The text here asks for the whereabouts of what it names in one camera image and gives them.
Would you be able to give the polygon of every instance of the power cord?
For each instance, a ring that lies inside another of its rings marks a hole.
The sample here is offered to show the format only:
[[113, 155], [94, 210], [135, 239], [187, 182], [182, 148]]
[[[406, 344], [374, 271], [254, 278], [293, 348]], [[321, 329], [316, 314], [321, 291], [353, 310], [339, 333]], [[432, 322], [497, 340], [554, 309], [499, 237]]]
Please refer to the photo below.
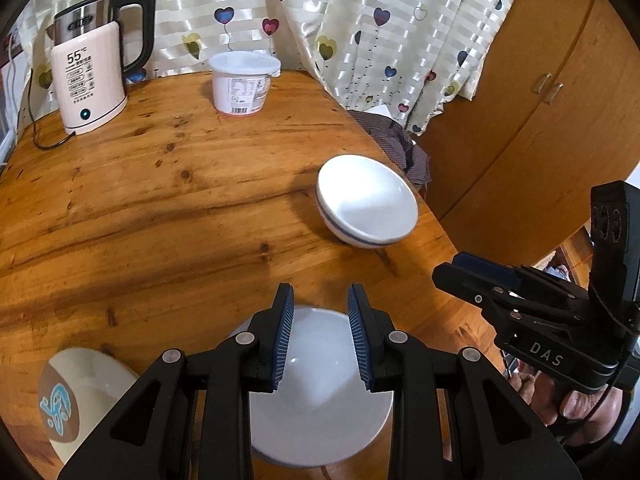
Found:
[[72, 133], [68, 134], [68, 136], [66, 136], [64, 139], [59, 140], [55, 144], [50, 144], [49, 146], [44, 146], [44, 145], [42, 145], [42, 144], [40, 144], [38, 142], [38, 129], [37, 129], [37, 126], [36, 126], [36, 120], [33, 117], [33, 111], [31, 111], [31, 85], [32, 85], [32, 83], [33, 83], [33, 68], [31, 69], [31, 74], [29, 76], [29, 89], [27, 91], [27, 110], [29, 111], [29, 118], [31, 119], [31, 124], [33, 124], [33, 143], [34, 143], [36, 148], [46, 152], [47, 150], [53, 150], [54, 148], [57, 148], [58, 146], [62, 146], [62, 144], [67, 142], [71, 137], [75, 137], [76, 133], [72, 132]]
[[20, 107], [16, 103], [15, 95], [14, 95], [15, 77], [17, 75], [14, 53], [12, 52], [15, 46], [14, 44], [15, 44], [14, 33], [9, 32], [9, 45], [7, 50], [7, 55], [9, 57], [9, 70], [7, 71], [7, 74], [6, 74], [7, 85], [9, 88], [7, 88], [6, 94], [7, 94], [8, 100], [11, 100], [12, 102], [12, 105], [14, 107], [14, 112], [15, 112], [15, 136], [14, 136], [14, 148], [15, 148], [18, 145], [18, 123], [20, 122]]
[[569, 434], [566, 434], [564, 437], [562, 437], [562, 439], [560, 440], [560, 445], [561, 446], [565, 446], [567, 441], [572, 436], [574, 436], [574, 434], [576, 434], [578, 431], [580, 431], [587, 422], [589, 422], [591, 420], [591, 417], [593, 415], [595, 415], [595, 413], [603, 405], [604, 401], [607, 400], [607, 396], [609, 395], [609, 393], [613, 389], [613, 385], [616, 384], [616, 381], [620, 377], [620, 374], [622, 373], [622, 370], [624, 369], [624, 367], [628, 363], [630, 357], [631, 357], [631, 352], [623, 351], [622, 355], [620, 356], [620, 361], [618, 362], [618, 367], [616, 368], [616, 371], [613, 374], [613, 378], [612, 378], [611, 382], [609, 384], [607, 384], [607, 387], [604, 390], [604, 393], [598, 399], [598, 402], [596, 402], [595, 406], [593, 408], [591, 408], [589, 413], [587, 413], [587, 416], [585, 416], [583, 420], [581, 420], [580, 422], [575, 424], [574, 427], [572, 427], [573, 431], [571, 433], [569, 433]]

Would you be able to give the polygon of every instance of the human hand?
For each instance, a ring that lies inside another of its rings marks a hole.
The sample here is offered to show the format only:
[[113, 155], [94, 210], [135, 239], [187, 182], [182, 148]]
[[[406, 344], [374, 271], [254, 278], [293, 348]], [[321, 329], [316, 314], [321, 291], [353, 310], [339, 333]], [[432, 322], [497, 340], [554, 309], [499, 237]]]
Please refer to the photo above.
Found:
[[[539, 374], [533, 385], [529, 405], [545, 426], [551, 426], [561, 414], [568, 420], [583, 420], [604, 393], [604, 388], [593, 395], [571, 391], [562, 399], [560, 406], [554, 403], [556, 384], [546, 374]], [[604, 438], [613, 428], [622, 409], [622, 391], [612, 388], [598, 411], [573, 434], [567, 444], [584, 446]]]
[[529, 405], [531, 404], [531, 399], [536, 389], [535, 383], [536, 377], [529, 373], [516, 372], [509, 378], [509, 384], [513, 386], [513, 389], [516, 390]]

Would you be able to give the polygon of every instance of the wooden cabinet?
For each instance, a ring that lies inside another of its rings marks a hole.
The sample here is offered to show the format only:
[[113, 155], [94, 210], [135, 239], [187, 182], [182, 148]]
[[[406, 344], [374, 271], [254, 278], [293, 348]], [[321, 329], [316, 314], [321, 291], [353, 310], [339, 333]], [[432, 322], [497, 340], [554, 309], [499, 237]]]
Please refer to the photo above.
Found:
[[581, 227], [576, 234], [565, 240], [558, 250], [564, 254], [566, 266], [575, 283], [582, 288], [587, 288], [593, 261], [593, 244], [587, 229]]
[[[429, 207], [443, 218], [527, 123], [561, 71], [594, 0], [515, 0], [472, 102], [457, 97], [418, 143], [431, 156]], [[552, 76], [540, 94], [531, 89]]]
[[640, 52], [607, 0], [594, 0], [555, 81], [564, 87], [553, 104], [535, 107], [442, 216], [458, 250], [532, 264], [589, 218], [592, 186], [624, 179], [638, 163]]

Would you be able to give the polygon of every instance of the striped curtain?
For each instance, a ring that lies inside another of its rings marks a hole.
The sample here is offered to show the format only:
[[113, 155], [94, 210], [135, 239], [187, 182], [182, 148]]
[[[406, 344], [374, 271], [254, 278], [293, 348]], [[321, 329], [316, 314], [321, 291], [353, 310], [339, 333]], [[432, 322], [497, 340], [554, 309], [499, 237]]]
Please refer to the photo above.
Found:
[[[81, 0], [31, 0], [20, 40], [34, 69], [31, 105], [58, 108], [50, 71], [57, 12]], [[208, 70], [224, 50], [259, 50], [306, 70], [346, 109], [385, 104], [420, 134], [442, 103], [472, 97], [513, 0], [158, 0], [153, 56], [133, 81]], [[142, 46], [135, 7], [121, 13], [126, 60]]]

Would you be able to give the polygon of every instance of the cabinet handle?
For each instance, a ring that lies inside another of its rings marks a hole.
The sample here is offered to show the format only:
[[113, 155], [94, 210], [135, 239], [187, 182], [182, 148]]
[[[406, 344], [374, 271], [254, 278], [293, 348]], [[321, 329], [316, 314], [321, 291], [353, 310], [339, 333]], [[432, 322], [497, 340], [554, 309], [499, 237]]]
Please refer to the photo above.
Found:
[[549, 92], [546, 94], [546, 97], [544, 99], [542, 99], [542, 102], [545, 105], [550, 105], [553, 100], [556, 98], [556, 96], [558, 95], [558, 92], [562, 89], [562, 87], [564, 86], [564, 83], [557, 83], [556, 85], [554, 85], [554, 87], [549, 90]]
[[547, 72], [545, 75], [540, 76], [540, 79], [534, 85], [534, 87], [531, 89], [531, 91], [534, 94], [540, 95], [540, 92], [542, 92], [542, 89], [543, 89], [544, 85], [546, 84], [547, 81], [549, 81], [550, 77], [551, 77], [551, 74], [549, 72]]

